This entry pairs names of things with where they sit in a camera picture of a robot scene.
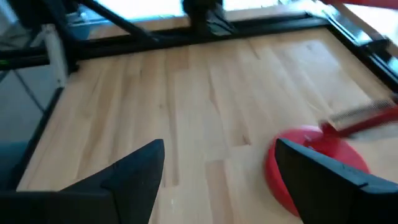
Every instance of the wall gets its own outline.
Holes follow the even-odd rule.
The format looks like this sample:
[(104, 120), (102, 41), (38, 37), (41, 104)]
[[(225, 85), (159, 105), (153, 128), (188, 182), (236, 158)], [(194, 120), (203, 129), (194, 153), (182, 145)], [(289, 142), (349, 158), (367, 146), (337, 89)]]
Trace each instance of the wall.
[(17, 21), (17, 17), (6, 0), (0, 0), (0, 35)]

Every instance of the wooden table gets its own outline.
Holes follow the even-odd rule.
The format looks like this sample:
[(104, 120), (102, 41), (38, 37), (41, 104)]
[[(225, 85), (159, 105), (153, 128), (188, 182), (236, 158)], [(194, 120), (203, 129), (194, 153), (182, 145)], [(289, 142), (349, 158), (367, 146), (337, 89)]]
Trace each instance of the wooden table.
[[(118, 32), (106, 27), (93, 37)], [(60, 190), (162, 138), (151, 223), (300, 223), (263, 179), (270, 140), (388, 94), (325, 29), (88, 60), (69, 79), (18, 189)], [(397, 142), (353, 145), (376, 175), (398, 182)]]

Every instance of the red arm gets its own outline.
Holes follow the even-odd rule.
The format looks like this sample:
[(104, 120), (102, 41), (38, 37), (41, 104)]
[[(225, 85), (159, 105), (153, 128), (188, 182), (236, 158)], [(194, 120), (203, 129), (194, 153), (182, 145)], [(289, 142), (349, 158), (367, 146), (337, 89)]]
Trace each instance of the red arm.
[(388, 9), (398, 9), (398, 1), (397, 0), (321, 0), (325, 4), (336, 4), (336, 3), (345, 3), (345, 4), (357, 4), (363, 6), (371, 6), (371, 7), (383, 7)]

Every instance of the bristle brush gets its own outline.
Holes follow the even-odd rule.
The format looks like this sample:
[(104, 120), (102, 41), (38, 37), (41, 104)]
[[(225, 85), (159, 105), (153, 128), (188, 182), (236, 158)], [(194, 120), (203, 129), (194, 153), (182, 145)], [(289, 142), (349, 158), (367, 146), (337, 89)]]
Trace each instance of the bristle brush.
[(332, 115), (328, 120), (320, 122), (320, 129), (324, 137), (358, 138), (370, 133), (379, 137), (385, 136), (385, 131), (388, 134), (393, 130), (398, 131), (398, 126), (387, 126), (395, 125), (396, 121), (398, 96), (392, 95), (389, 99), (377, 100), (369, 105)]

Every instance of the black metal frame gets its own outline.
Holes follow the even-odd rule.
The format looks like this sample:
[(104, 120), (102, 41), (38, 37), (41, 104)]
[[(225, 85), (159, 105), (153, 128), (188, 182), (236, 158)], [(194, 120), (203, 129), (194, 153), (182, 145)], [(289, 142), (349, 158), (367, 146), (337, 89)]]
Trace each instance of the black metal frame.
[[(398, 91), (398, 76), (396, 71), (388, 66), (388, 61), (386, 60), (392, 58), (392, 56), (389, 55), (387, 50), (378, 49), (377, 52), (372, 52), (371, 50), (364, 48), (361, 44), (356, 42), (355, 38), (344, 27), (329, 17), (318, 17), (309, 13), (302, 13), (288, 16), (284, 15), (236, 21), (232, 22), (232, 25), (237, 29), (236, 34), (199, 37), (193, 34), (189, 27), (149, 32), (131, 24), (93, 0), (77, 0), (77, 2), (86, 5), (98, 14), (109, 19), (111, 22), (114, 22), (116, 25), (130, 33), (130, 35), (96, 40), (76, 40), (73, 38), (73, 35), (69, 33), (66, 25), (63, 25), (60, 20), (57, 19), (56, 12), (52, 12), (51, 8), (48, 7), (47, 10), (49, 10), (49, 14), (52, 15), (52, 23), (55, 24), (58, 34), (63, 40), (70, 72), (76, 70), (76, 63), (79, 60), (130, 54), (147, 50), (166, 49), (184, 45), (202, 44), (221, 40), (239, 39), (257, 35), (278, 34), (312, 28), (326, 28), (392, 91)], [(0, 70), (10, 70), (47, 65), (49, 64), (49, 58), (45, 47), (34, 47), (25, 50), (0, 52), (0, 62), (3, 62), (0, 63)], [(34, 148), (44, 131), (45, 124), (50, 118), (60, 92), (61, 89), (57, 90), (50, 108), (46, 110), (45, 116), (36, 130), (35, 137), (29, 144), (26, 157), (28, 159), (25, 159), (23, 165), (18, 168), (21, 172), (17, 175), (18, 177), (22, 177), (27, 161), (29, 161)]]

